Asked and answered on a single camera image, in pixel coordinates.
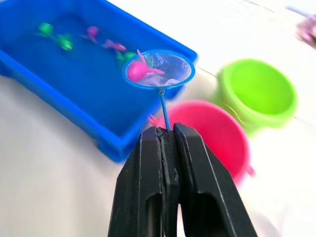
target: pink object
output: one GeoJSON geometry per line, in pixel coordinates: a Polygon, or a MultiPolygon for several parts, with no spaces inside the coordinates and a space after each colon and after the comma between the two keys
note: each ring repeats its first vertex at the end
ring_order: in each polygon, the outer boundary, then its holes
{"type": "Polygon", "coordinates": [[[106,39],[105,43],[102,45],[104,48],[113,48],[116,49],[117,51],[125,52],[126,48],[124,47],[123,44],[121,43],[114,43],[110,39],[106,39]]]}
{"type": "MultiPolygon", "coordinates": [[[[228,169],[236,185],[245,174],[254,175],[249,165],[249,145],[241,126],[234,118],[218,107],[206,101],[193,100],[168,109],[171,127],[180,122],[194,128],[205,144],[228,169]]],[[[165,128],[164,118],[150,117],[154,126],[165,128]]]]}
{"type": "Polygon", "coordinates": [[[164,74],[164,71],[148,67],[144,56],[139,50],[137,50],[138,56],[142,61],[135,60],[131,62],[127,70],[127,78],[133,82],[140,80],[147,75],[153,75],[154,73],[164,74]]]}
{"type": "Polygon", "coordinates": [[[97,40],[95,39],[95,37],[99,33],[99,29],[95,26],[89,26],[87,28],[87,33],[88,33],[87,35],[84,35],[82,37],[92,40],[93,42],[97,43],[97,40]]]}

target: pink toy fish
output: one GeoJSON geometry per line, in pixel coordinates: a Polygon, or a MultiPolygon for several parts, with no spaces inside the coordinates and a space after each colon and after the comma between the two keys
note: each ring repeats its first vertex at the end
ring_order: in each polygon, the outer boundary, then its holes
{"type": "Polygon", "coordinates": [[[133,82],[144,78],[147,75],[153,75],[154,73],[164,74],[164,71],[148,67],[145,61],[144,56],[141,54],[139,50],[137,50],[139,57],[142,61],[135,60],[131,62],[127,70],[127,78],[133,82]]]}
{"type": "Polygon", "coordinates": [[[105,48],[113,48],[113,49],[116,49],[117,51],[122,51],[122,52],[126,51],[126,48],[124,47],[123,44],[114,43],[112,40],[109,40],[109,39],[106,39],[105,43],[102,46],[105,48]]]}
{"type": "Polygon", "coordinates": [[[87,33],[88,33],[87,35],[84,35],[82,37],[84,37],[88,40],[92,40],[93,42],[97,43],[97,40],[95,39],[95,37],[99,33],[99,29],[95,26],[89,26],[87,28],[87,33]]]}

